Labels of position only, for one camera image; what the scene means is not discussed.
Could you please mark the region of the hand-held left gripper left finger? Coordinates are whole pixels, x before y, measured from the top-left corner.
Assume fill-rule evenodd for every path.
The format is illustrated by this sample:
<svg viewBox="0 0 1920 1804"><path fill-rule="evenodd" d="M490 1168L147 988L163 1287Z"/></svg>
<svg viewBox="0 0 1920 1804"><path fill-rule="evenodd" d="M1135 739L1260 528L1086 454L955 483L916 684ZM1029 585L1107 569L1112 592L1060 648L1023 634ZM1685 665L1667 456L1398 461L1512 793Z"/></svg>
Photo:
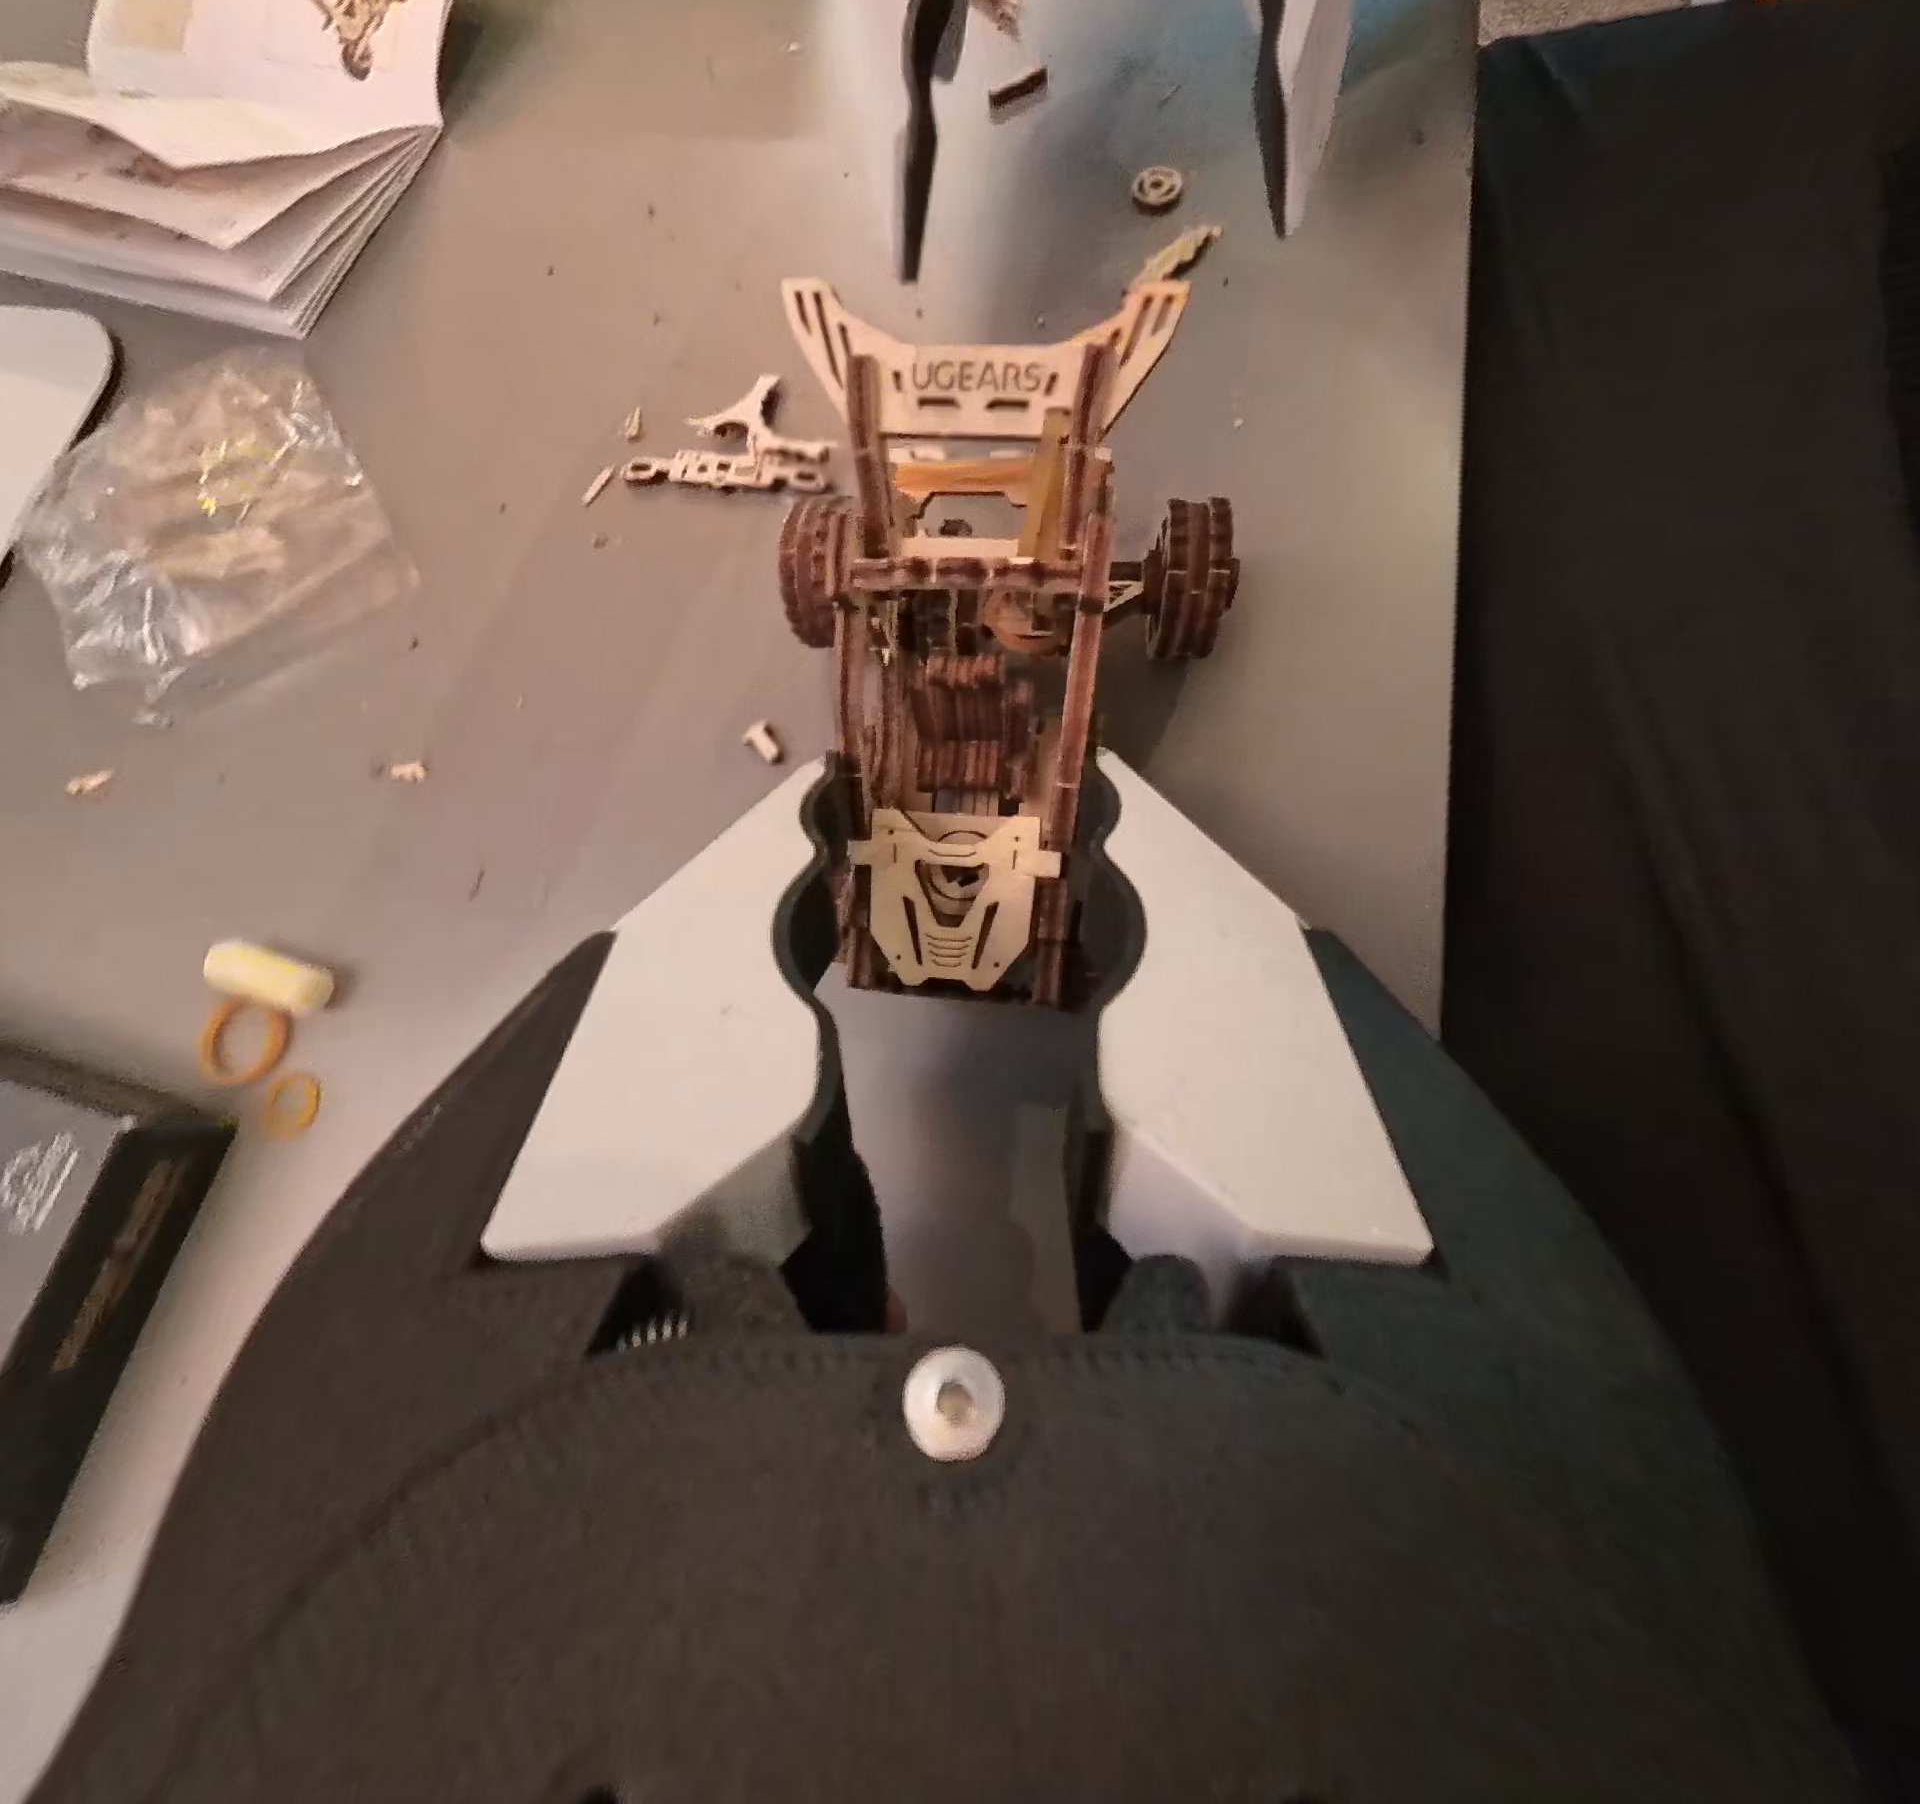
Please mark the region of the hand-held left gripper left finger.
<svg viewBox="0 0 1920 1804"><path fill-rule="evenodd" d="M877 1194L819 989L848 790L793 769L604 933L484 1229L504 1263L717 1252L824 1332L886 1327Z"/></svg>

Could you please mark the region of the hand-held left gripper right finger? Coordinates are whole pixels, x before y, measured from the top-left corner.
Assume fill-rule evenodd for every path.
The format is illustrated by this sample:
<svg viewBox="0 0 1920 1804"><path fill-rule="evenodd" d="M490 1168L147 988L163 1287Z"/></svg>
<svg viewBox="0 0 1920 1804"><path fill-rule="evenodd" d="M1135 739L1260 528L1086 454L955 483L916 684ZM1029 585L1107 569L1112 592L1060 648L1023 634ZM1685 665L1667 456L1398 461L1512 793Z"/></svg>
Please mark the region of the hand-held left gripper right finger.
<svg viewBox="0 0 1920 1804"><path fill-rule="evenodd" d="M1090 1050L1063 1159L1082 1324L1151 1257L1197 1268L1214 1322L1274 1262L1428 1265L1303 920L1115 754L1082 790L1065 998Z"/></svg>

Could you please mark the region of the wooden buggy model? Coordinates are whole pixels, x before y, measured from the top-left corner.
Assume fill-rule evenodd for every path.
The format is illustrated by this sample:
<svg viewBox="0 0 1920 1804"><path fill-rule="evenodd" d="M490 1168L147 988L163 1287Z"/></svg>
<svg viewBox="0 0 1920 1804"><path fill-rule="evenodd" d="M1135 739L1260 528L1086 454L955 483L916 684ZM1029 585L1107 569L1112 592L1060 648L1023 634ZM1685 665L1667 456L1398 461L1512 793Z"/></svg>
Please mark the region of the wooden buggy model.
<svg viewBox="0 0 1920 1804"><path fill-rule="evenodd" d="M1153 663L1199 662L1240 583L1222 497L1115 546L1107 432L1189 280L1023 345L916 345L819 279L781 299L852 457L852 493L796 501L777 546L787 626L832 659L848 980L1057 1009L1104 632L1137 619Z"/></svg>

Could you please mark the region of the black model kit box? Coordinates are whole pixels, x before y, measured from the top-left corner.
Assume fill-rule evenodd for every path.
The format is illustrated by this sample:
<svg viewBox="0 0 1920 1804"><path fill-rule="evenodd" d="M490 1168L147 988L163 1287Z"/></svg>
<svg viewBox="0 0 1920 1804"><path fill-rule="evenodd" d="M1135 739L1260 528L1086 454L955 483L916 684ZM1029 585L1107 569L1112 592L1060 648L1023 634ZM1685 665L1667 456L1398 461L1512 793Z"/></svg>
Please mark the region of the black model kit box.
<svg viewBox="0 0 1920 1804"><path fill-rule="evenodd" d="M1 1043L1 1603L27 1590L234 1121Z"/></svg>

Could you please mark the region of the pale wax cylinder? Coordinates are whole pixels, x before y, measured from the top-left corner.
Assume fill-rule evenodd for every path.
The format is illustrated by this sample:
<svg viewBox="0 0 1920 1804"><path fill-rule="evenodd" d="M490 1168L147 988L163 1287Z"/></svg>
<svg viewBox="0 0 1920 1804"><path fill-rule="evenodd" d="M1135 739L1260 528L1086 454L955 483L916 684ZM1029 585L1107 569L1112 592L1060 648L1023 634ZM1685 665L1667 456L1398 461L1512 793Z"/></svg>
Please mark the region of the pale wax cylinder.
<svg viewBox="0 0 1920 1804"><path fill-rule="evenodd" d="M339 980L330 968L234 937L207 948L202 976L218 995L293 1020L323 1010L339 989Z"/></svg>

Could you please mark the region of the person's black clothing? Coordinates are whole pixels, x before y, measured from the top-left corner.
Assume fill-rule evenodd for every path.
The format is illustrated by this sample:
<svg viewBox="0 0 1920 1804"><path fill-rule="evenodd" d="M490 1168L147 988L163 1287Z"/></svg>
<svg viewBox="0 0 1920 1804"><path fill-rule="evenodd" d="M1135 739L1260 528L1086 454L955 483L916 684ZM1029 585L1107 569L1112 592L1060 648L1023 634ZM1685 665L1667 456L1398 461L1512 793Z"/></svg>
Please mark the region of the person's black clothing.
<svg viewBox="0 0 1920 1804"><path fill-rule="evenodd" d="M1918 0L1476 82L1443 1040L1742 1474L1915 1800Z"/></svg>

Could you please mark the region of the white instruction booklet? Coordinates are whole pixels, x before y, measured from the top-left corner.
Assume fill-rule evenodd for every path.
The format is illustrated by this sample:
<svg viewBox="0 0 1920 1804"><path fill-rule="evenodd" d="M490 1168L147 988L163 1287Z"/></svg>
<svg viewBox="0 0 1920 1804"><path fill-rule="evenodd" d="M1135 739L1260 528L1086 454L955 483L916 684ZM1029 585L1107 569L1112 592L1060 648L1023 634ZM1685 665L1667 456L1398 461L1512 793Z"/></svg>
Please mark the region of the white instruction booklet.
<svg viewBox="0 0 1920 1804"><path fill-rule="evenodd" d="M10 276L306 336L445 128L453 0L93 0L1 70Z"/></svg>

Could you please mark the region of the clear plastic bag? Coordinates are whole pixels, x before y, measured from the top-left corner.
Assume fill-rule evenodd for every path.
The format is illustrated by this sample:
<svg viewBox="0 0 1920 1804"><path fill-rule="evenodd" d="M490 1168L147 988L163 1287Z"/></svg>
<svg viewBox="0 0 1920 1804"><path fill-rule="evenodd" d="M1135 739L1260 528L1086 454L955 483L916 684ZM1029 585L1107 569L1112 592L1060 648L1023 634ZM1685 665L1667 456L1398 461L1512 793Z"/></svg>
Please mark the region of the clear plastic bag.
<svg viewBox="0 0 1920 1804"><path fill-rule="evenodd" d="M303 352L237 348L59 456L17 550L75 692L142 721L300 671L419 572Z"/></svg>

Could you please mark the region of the wooden forked frame part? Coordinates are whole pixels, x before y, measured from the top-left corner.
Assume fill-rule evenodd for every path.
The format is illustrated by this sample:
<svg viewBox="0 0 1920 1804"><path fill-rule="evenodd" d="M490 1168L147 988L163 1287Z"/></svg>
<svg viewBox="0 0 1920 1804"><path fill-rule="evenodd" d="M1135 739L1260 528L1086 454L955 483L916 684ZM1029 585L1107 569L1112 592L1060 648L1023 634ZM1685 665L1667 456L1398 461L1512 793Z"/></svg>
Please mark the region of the wooden forked frame part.
<svg viewBox="0 0 1920 1804"><path fill-rule="evenodd" d="M774 422L781 376L756 376L730 404L689 419L698 446L667 456L631 456L613 473L622 485L701 488L718 495L824 495L830 488L832 442L782 432Z"/></svg>

